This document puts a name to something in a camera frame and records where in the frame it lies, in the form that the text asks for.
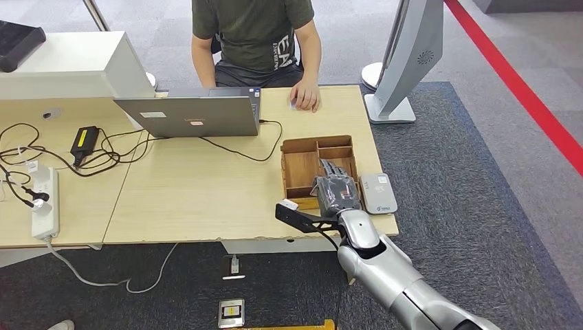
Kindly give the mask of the person's left hand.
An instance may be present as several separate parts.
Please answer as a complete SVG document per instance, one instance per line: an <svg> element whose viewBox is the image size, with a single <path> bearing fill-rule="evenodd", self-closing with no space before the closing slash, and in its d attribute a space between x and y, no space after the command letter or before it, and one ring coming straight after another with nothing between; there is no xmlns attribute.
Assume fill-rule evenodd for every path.
<svg viewBox="0 0 583 330"><path fill-rule="evenodd" d="M297 110L317 112L321 103L318 84L311 80L300 80L291 88L289 103Z"/></svg>

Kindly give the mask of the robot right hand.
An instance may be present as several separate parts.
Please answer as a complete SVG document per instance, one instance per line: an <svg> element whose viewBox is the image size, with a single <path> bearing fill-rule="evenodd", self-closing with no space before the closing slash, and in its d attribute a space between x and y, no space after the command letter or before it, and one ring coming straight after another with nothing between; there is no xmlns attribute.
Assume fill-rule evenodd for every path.
<svg viewBox="0 0 583 330"><path fill-rule="evenodd" d="M321 217L334 217L342 210L361 210L362 204L354 179L340 166L319 159L324 171L316 176L310 192L316 197Z"/></svg>

